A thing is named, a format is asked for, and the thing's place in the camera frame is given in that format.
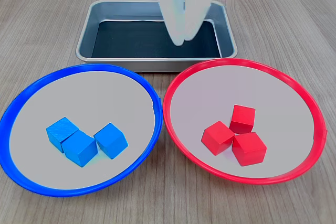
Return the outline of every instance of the metal tray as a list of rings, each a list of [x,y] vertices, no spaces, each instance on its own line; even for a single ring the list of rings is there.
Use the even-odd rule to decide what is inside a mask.
[[[110,63],[134,72],[180,72],[200,61],[234,58],[237,55],[237,47],[225,7],[212,1],[204,21],[205,28],[200,29],[195,39],[176,47],[167,37],[166,29],[165,32],[162,31],[164,22],[158,1],[97,1],[89,7],[76,48],[76,56],[88,63]],[[106,33],[109,27],[106,24],[112,22],[114,30]],[[130,23],[116,26],[121,22],[133,22],[132,24],[138,25],[134,26],[132,31]],[[142,30],[139,30],[139,23],[142,29],[144,27],[142,22],[156,22],[157,25],[157,22],[161,22],[161,30],[150,28],[146,30],[147,33],[144,32],[144,36],[136,37],[134,33],[142,33]],[[212,24],[212,35],[209,34],[209,24]],[[105,32],[99,32],[99,28],[102,30],[103,26]]]

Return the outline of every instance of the wooden block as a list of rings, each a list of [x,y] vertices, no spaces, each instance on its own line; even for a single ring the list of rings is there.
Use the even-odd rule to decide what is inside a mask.
[[[117,157],[128,147],[124,134],[112,123],[106,125],[93,137],[96,139],[99,148],[111,159]]]
[[[78,128],[67,118],[62,118],[53,125],[47,127],[49,141],[62,153],[64,153],[62,143],[76,131],[78,131]]]
[[[237,134],[249,133],[254,126],[256,110],[249,107],[235,105],[230,129]]]
[[[241,166],[262,163],[266,150],[266,145],[255,132],[234,137],[232,151]]]
[[[201,141],[214,155],[218,155],[229,148],[234,136],[234,132],[218,121],[204,130]]]
[[[76,131],[62,143],[62,148],[68,159],[84,167],[98,153],[97,144],[93,137],[83,131]]]

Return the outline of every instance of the wood grain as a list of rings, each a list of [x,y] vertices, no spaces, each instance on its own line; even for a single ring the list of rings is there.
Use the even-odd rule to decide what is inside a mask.
[[[0,112],[29,84],[75,56],[96,0],[0,0]],[[130,176],[94,194],[51,198],[23,190],[0,169],[0,223],[336,223],[336,0],[218,0],[238,58],[299,81],[325,116],[328,138],[303,176],[272,186],[232,183],[196,167],[165,127]],[[143,74],[161,99],[175,74]]]

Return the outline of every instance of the silver tray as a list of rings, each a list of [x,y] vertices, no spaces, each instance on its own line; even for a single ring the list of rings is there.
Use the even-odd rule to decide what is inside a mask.
[[[218,47],[219,55],[212,57],[175,57],[168,56],[165,58],[138,58],[136,56],[124,56],[122,50],[116,50],[109,55],[100,53],[99,56],[93,57],[95,44],[97,43],[98,28],[101,23],[111,22],[163,22],[158,1],[148,0],[101,0],[91,4],[81,32],[76,56],[87,63],[110,63],[130,69],[134,72],[180,72],[187,67],[200,61],[234,58],[237,55],[237,46],[228,22],[224,5],[212,1],[210,9],[205,18],[205,22],[213,25],[216,41],[213,45]],[[153,45],[158,49],[160,43]]]

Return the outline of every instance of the blue plate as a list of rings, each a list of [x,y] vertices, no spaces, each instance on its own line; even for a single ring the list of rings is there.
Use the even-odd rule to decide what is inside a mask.
[[[125,75],[136,82],[138,82],[142,87],[146,89],[148,94],[150,95],[153,101],[153,108],[155,114],[155,127],[152,138],[144,150],[144,152],[139,156],[139,158],[127,169],[121,172],[119,175],[94,186],[73,189],[73,190],[61,190],[61,189],[52,189],[45,186],[41,186],[28,178],[26,178],[15,166],[11,153],[9,150],[9,139],[11,136],[12,127],[18,116],[20,110],[25,105],[25,103],[40,89],[44,86],[66,76],[70,76],[72,74],[81,73],[81,72],[90,72],[90,71],[107,71],[114,72]],[[163,115],[162,115],[162,106],[161,100],[158,97],[157,93],[153,89],[153,87],[140,75],[117,66],[113,65],[105,65],[105,64],[87,64],[87,65],[79,65],[64,68],[53,72],[38,81],[31,84],[28,88],[22,91],[14,101],[9,105],[7,110],[5,111],[1,121],[0,121],[0,164],[5,171],[5,173],[18,185],[23,188],[32,191],[37,194],[45,195],[45,196],[53,196],[53,197],[70,197],[70,196],[79,196],[83,194],[92,193],[101,189],[104,189],[121,179],[128,176],[131,172],[133,172],[150,154],[153,150],[157,139],[160,135],[160,131],[162,128]]]

